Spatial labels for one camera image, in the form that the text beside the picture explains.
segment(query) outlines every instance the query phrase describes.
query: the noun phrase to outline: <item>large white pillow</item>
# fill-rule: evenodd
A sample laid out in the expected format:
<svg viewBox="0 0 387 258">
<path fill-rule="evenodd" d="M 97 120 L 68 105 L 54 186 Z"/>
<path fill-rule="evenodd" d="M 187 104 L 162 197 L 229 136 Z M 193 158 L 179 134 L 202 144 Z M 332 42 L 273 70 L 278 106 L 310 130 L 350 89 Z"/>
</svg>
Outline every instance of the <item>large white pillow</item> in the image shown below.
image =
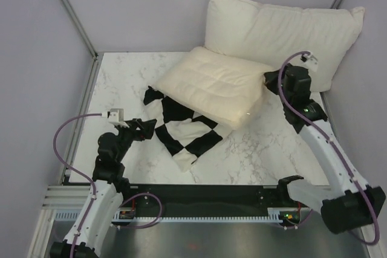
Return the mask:
<svg viewBox="0 0 387 258">
<path fill-rule="evenodd" d="M 194 48 L 154 86 L 176 102 L 237 129 L 264 101 L 264 76 L 273 68 Z"/>
<path fill-rule="evenodd" d="M 364 10 L 301 9 L 251 0 L 210 0 L 205 47 L 276 69 L 293 53 L 312 51 L 319 66 L 316 72 L 310 72 L 311 90 L 322 92 L 330 89 L 337 67 L 359 36 Z"/>
</svg>

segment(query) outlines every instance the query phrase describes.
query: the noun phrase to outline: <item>checkered cloth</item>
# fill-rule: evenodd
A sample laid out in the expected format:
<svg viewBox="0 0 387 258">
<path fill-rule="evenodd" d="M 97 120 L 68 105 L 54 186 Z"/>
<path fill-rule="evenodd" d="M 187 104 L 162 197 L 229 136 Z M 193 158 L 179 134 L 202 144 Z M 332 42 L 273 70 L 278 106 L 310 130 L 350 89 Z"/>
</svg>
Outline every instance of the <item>checkered cloth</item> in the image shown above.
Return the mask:
<svg viewBox="0 0 387 258">
<path fill-rule="evenodd" d="M 148 116 L 157 120 L 158 139 L 184 172 L 232 131 L 151 87 L 145 92 L 144 105 Z"/>
</svg>

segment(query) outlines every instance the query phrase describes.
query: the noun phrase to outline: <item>white vent strip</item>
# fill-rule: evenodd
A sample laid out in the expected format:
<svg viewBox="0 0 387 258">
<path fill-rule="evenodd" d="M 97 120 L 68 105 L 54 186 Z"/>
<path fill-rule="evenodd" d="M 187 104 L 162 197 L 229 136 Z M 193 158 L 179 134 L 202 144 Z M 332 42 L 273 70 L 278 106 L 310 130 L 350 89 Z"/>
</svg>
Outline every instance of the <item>white vent strip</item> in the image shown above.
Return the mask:
<svg viewBox="0 0 387 258">
<path fill-rule="evenodd" d="M 75 222 L 78 218 L 80 210 L 58 210 L 56 213 L 55 221 L 61 222 Z M 140 217 L 133 220 L 119 219 L 120 212 L 117 211 L 113 217 L 112 222 L 150 222 L 155 217 Z M 279 211 L 269 210 L 268 216 L 255 216 L 255 217 L 165 217 L 160 218 L 160 222 L 201 222 L 201 223 L 280 223 L 282 220 L 279 218 Z"/>
</svg>

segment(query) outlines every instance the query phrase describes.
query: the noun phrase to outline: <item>white pillow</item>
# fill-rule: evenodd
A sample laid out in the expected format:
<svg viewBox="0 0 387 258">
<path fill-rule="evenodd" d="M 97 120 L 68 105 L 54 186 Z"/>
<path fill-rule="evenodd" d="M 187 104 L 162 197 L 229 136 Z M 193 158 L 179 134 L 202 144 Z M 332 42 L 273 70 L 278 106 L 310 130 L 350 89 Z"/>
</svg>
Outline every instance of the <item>white pillow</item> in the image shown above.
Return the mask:
<svg viewBox="0 0 387 258">
<path fill-rule="evenodd" d="M 264 101 L 268 65 L 194 48 L 154 86 L 207 118 L 237 129 L 253 118 Z"/>
<path fill-rule="evenodd" d="M 311 90 L 329 90 L 337 67 L 363 25 L 363 7 L 301 9 L 251 0 L 210 0 L 206 44 L 211 51 L 266 63 L 279 69 L 298 51 L 319 60 L 310 71 Z"/>
</svg>

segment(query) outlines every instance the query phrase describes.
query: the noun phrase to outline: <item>cushion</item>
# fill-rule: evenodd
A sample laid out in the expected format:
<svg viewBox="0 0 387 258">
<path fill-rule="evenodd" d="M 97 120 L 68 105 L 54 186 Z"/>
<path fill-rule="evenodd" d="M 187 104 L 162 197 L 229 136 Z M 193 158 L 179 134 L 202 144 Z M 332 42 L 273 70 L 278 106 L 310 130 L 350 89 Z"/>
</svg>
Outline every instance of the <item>cushion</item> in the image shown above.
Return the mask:
<svg viewBox="0 0 387 258">
<path fill-rule="evenodd" d="M 319 66 L 316 72 L 310 72 L 311 90 L 322 92 L 330 89 L 337 67 L 359 36 L 364 10 L 301 9 L 251 0 L 210 0 L 205 47 L 275 69 L 293 53 L 312 51 Z"/>
<path fill-rule="evenodd" d="M 154 86 L 183 106 L 231 129 L 245 125 L 264 101 L 264 76 L 273 68 L 194 48 Z"/>
</svg>

